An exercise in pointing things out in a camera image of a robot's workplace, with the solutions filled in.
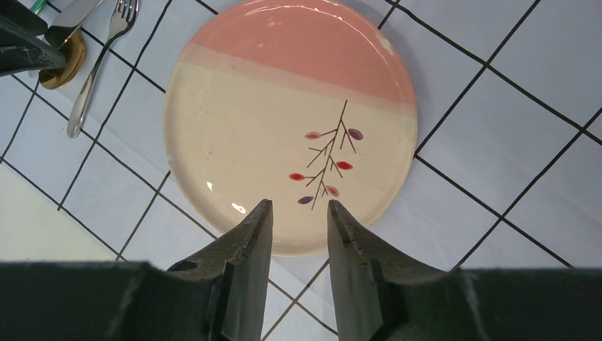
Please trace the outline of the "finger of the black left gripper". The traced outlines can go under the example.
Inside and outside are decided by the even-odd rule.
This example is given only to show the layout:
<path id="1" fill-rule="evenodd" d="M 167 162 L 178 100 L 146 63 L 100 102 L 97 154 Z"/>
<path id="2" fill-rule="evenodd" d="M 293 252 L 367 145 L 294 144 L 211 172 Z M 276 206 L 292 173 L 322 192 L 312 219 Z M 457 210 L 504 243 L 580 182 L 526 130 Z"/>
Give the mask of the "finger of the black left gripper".
<path id="1" fill-rule="evenodd" d="M 19 1 L 1 2 L 2 77 L 65 66 L 65 56 L 38 39 L 47 30 L 47 23 Z"/>

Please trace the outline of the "white checked tablecloth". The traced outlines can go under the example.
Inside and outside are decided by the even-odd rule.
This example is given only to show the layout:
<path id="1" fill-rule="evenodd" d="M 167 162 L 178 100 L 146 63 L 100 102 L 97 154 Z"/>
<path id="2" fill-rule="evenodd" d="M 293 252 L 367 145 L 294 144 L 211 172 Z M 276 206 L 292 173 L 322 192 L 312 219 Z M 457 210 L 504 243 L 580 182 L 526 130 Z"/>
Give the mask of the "white checked tablecloth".
<path id="1" fill-rule="evenodd" d="M 1 260 L 150 261 L 219 236 L 162 142 L 186 42 L 230 1 L 142 1 L 104 59 L 84 131 L 65 133 L 113 1 L 83 25 L 73 81 L 1 79 Z M 439 269 L 601 266 L 601 2 L 349 1 L 400 52 L 417 154 L 373 229 Z"/>

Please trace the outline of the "iridescent rainbow fork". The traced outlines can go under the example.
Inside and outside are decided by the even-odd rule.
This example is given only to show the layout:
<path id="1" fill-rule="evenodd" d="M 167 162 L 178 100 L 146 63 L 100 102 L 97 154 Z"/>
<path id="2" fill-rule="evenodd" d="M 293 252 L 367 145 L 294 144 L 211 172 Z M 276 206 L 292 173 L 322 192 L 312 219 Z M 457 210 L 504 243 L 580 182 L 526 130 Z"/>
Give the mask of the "iridescent rainbow fork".
<path id="1" fill-rule="evenodd" d="M 39 14 L 43 7 L 46 5 L 47 0 L 35 0 L 35 2 L 31 5 L 30 10 L 34 14 Z"/>

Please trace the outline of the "metal cutlery piece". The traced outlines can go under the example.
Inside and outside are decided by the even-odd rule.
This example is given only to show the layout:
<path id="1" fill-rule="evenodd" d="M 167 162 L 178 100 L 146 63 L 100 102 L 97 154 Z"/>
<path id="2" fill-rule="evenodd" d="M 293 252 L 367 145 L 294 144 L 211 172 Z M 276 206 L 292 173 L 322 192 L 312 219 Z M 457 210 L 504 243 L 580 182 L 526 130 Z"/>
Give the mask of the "metal cutlery piece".
<path id="1" fill-rule="evenodd" d="M 101 2 L 102 0 L 72 1 L 50 24 L 41 38 L 43 42 L 58 50 L 65 46 L 69 48 L 65 66 L 67 71 L 73 71 L 84 60 L 85 48 L 80 42 L 82 40 L 80 26 Z"/>

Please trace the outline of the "silver metal fork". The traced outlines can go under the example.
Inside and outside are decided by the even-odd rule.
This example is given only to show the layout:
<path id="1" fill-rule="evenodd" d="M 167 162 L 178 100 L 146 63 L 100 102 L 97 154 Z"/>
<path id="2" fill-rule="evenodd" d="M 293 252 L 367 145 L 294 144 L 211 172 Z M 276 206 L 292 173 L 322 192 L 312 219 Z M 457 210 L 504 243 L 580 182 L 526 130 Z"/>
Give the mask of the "silver metal fork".
<path id="1" fill-rule="evenodd" d="M 111 45 L 120 37 L 128 33 L 134 26 L 139 11 L 139 0 L 119 0 L 109 22 L 109 33 L 99 56 L 90 70 L 87 79 L 73 104 L 67 123 L 66 133 L 70 139 L 76 139 L 87 116 L 89 104 L 94 92 L 97 75 L 102 65 L 104 56 Z"/>

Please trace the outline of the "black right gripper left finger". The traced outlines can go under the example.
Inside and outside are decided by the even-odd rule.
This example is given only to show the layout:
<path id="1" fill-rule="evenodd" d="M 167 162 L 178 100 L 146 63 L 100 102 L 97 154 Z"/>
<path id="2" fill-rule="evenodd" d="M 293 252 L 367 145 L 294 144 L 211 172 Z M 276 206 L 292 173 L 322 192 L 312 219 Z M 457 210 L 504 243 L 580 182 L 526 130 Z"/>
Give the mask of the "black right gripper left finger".
<path id="1" fill-rule="evenodd" d="M 259 340 L 273 204 L 163 271 L 148 262 L 1 265 L 2 340 Z"/>

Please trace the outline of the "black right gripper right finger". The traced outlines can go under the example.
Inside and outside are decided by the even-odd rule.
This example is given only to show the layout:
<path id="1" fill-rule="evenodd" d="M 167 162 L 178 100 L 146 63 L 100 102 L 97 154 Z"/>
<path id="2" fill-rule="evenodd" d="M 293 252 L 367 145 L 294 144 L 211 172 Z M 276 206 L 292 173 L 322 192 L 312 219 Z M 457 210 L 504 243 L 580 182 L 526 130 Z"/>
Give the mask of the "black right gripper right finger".
<path id="1" fill-rule="evenodd" d="M 327 209 L 340 340 L 600 340 L 600 269 L 441 271 Z"/>

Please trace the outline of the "cream pink branch plate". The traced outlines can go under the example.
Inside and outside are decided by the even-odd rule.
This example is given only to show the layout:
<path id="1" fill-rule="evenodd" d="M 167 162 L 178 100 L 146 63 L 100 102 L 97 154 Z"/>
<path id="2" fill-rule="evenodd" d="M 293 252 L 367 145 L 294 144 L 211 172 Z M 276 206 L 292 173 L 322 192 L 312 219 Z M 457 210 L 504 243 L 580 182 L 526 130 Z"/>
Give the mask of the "cream pink branch plate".
<path id="1" fill-rule="evenodd" d="M 227 232 L 273 204 L 274 254 L 327 244 L 327 206 L 363 226 L 390 207 L 417 101 L 390 41 L 337 1 L 246 1 L 201 27 L 165 95 L 163 140 L 187 201 Z"/>

